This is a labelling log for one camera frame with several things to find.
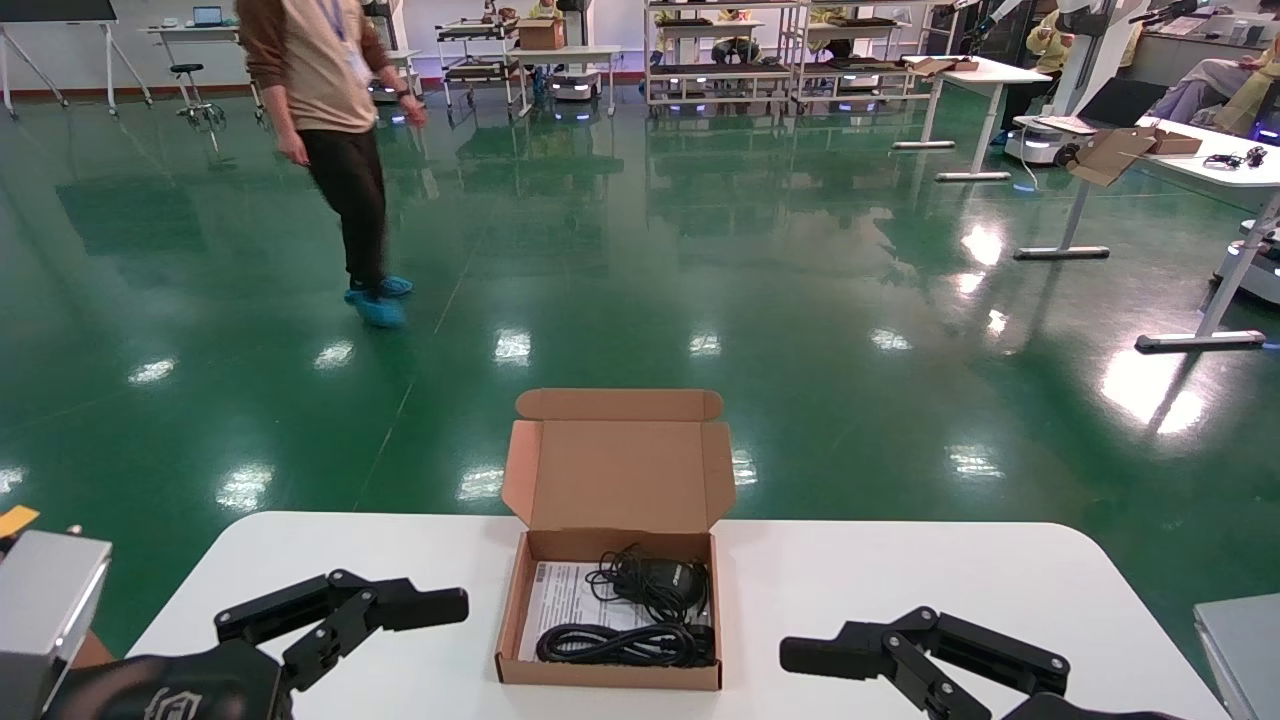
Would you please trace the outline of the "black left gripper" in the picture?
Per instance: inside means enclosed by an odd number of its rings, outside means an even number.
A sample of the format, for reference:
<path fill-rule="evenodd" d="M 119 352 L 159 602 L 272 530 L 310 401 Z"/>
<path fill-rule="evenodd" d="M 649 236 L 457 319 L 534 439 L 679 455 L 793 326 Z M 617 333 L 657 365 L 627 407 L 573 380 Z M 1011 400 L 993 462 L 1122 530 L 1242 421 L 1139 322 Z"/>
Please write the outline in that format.
<path fill-rule="evenodd" d="M 292 719 L 291 691 L 314 687 L 370 635 L 463 623 L 468 610 L 460 587 L 334 570 L 220 611 L 204 652 L 70 670 L 45 717 Z"/>

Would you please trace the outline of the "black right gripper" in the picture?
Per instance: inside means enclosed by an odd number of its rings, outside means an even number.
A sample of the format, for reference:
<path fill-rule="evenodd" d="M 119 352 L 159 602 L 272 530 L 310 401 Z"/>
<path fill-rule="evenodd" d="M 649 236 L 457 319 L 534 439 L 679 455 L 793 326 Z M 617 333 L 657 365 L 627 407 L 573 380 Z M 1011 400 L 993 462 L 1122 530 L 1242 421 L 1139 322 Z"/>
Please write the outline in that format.
<path fill-rule="evenodd" d="M 780 642 L 780 665 L 787 673 L 855 682 L 882 678 L 929 719 L 989 719 L 992 712 L 941 662 L 1030 696 L 1005 720 L 1178 720 L 1156 711 L 1105 712 L 1073 705 L 1061 697 L 1070 673 L 1065 657 L 928 606 L 891 623 L 847 621 L 828 641 Z"/>

